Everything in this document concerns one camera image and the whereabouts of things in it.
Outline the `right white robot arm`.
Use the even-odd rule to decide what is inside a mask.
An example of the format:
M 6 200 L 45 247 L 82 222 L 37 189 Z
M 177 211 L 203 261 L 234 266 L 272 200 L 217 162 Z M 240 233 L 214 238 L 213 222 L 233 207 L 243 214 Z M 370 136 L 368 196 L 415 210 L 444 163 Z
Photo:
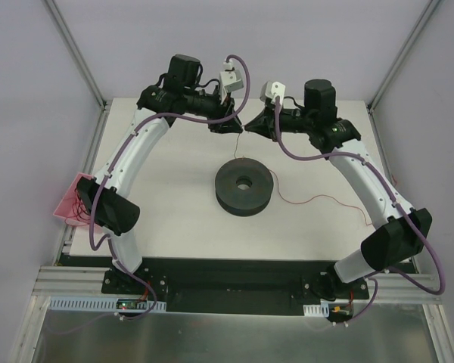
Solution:
M 384 271 L 422 252 L 432 223 L 390 185 L 373 163 L 362 136 L 337 115 L 336 90 L 327 79 L 304 85 L 303 105 L 283 107 L 285 85 L 268 81 L 260 93 L 263 112 L 245 129 L 286 146 L 284 133 L 306 134 L 311 145 L 347 180 L 362 201 L 374 231 L 349 256 L 331 264 L 310 282 L 312 293 L 327 301 L 346 296 L 362 278 Z

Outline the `black cable spool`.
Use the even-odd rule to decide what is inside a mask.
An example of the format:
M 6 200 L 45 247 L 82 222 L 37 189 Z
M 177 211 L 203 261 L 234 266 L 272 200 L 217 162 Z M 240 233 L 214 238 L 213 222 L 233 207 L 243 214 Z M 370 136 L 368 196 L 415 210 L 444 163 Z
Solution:
M 227 213 L 239 217 L 261 213 L 271 200 L 273 188 L 271 172 L 251 158 L 228 161 L 214 179 L 217 202 Z

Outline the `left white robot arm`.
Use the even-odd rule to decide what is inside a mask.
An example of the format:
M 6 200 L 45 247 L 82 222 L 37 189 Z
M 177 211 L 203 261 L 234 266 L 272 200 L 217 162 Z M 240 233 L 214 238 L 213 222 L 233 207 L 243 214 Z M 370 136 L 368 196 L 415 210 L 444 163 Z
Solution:
M 142 257 L 134 232 L 140 209 L 128 196 L 150 152 L 178 119 L 204 124 L 219 134 L 243 131 L 238 114 L 250 94 L 246 63 L 230 54 L 213 79 L 216 87 L 211 93 L 200 83 L 203 70 L 197 58 L 174 55 L 168 70 L 141 92 L 112 156 L 92 177 L 82 177 L 76 185 L 89 214 L 89 245 L 96 251 L 107 243 L 113 266 L 122 272 L 118 284 L 129 294 L 143 289 L 145 276 L 137 271 Z

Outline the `pink plastic box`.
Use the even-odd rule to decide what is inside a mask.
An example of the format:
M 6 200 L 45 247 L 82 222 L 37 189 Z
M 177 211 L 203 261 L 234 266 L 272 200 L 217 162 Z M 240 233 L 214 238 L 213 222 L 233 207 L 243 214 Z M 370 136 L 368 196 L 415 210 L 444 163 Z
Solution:
M 53 216 L 63 220 L 66 225 L 71 227 L 85 227 L 90 220 L 76 188 L 82 177 L 87 180 L 92 179 L 91 175 L 78 173 L 53 213 Z

